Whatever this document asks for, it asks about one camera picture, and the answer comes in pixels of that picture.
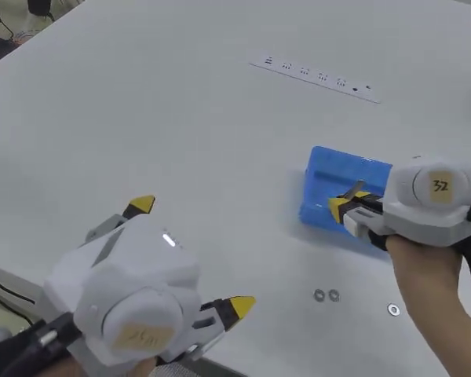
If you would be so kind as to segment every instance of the black cable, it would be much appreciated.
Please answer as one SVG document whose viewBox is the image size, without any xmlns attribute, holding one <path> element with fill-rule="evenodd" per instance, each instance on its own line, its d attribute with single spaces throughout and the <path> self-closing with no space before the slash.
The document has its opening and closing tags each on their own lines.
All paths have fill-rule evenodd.
<svg viewBox="0 0 471 377">
<path fill-rule="evenodd" d="M 14 38 L 14 32 L 12 30 L 10 30 L 10 28 L 7 25 L 5 25 L 5 23 L 3 22 L 1 17 L 0 17 L 0 24 L 2 24 L 4 26 L 4 28 L 9 31 L 9 33 L 10 33 L 9 41 L 12 41 L 13 38 Z"/>
<path fill-rule="evenodd" d="M 0 305 L 4 307 L 5 309 L 7 309 L 8 311 L 10 311 L 11 313 L 16 314 L 18 317 L 23 318 L 25 321 L 28 322 L 30 326 L 33 325 L 33 321 L 31 319 L 26 317 L 24 314 L 18 312 L 17 310 L 11 308 L 9 305 L 5 304 L 1 299 L 0 299 Z"/>
<path fill-rule="evenodd" d="M 16 298 L 20 298 L 21 300 L 24 300 L 26 302 L 30 302 L 31 304 L 35 304 L 35 301 L 33 301 L 31 298 L 24 297 L 23 295 L 20 295 L 19 293 L 16 293 L 14 291 L 11 291 L 7 287 L 4 287 L 3 285 L 0 284 L 0 289 L 2 289 L 4 292 L 7 292 L 9 295 L 12 295 Z"/>
</svg>

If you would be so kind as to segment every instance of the led light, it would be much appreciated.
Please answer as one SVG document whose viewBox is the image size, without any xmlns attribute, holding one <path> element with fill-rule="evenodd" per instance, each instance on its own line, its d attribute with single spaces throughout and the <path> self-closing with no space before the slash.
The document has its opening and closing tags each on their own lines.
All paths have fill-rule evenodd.
<svg viewBox="0 0 471 377">
<path fill-rule="evenodd" d="M 163 234 L 162 235 L 163 239 L 166 240 L 166 242 L 171 245 L 172 247 L 176 246 L 176 242 L 173 241 L 173 239 L 169 236 L 169 234 Z"/>
</svg>

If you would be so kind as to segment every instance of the wrist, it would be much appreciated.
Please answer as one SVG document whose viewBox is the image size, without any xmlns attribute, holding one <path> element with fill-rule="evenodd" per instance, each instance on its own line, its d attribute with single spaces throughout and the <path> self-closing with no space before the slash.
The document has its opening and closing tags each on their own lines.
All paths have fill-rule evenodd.
<svg viewBox="0 0 471 377">
<path fill-rule="evenodd" d="M 460 317 L 466 314 L 464 307 L 458 297 L 458 292 L 434 287 L 432 290 L 422 288 L 412 290 L 411 293 L 405 293 L 401 290 L 403 300 L 407 307 L 408 314 L 415 321 L 419 318 L 445 318 Z"/>
</svg>

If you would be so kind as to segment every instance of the number label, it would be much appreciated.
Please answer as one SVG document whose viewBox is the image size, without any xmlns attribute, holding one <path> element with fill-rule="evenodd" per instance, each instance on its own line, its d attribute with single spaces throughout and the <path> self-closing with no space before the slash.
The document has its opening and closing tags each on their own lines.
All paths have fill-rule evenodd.
<svg viewBox="0 0 471 377">
<path fill-rule="evenodd" d="M 429 198 L 434 203 L 450 204 L 454 199 L 453 174 L 450 171 L 429 172 Z"/>
<path fill-rule="evenodd" d="M 145 324 L 125 324 L 114 341 L 113 348 L 140 351 L 163 350 L 174 335 L 172 328 Z"/>
<path fill-rule="evenodd" d="M 434 192 L 448 191 L 448 182 L 447 181 L 440 181 L 438 179 L 435 179 L 433 182 L 434 182 Z"/>
</svg>

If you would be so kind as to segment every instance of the finger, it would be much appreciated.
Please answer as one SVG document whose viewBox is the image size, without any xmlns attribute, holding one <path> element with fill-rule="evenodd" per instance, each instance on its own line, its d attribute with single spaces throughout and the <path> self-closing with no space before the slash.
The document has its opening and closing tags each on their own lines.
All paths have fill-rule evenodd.
<svg viewBox="0 0 471 377">
<path fill-rule="evenodd" d="M 157 359 L 153 357 L 152 359 L 147 359 L 141 361 L 134 369 L 129 373 L 130 377 L 148 377 L 150 373 L 155 368 L 157 364 Z"/>
<path fill-rule="evenodd" d="M 70 357 L 41 372 L 37 377 L 83 377 L 85 375 L 79 363 Z"/>
</svg>

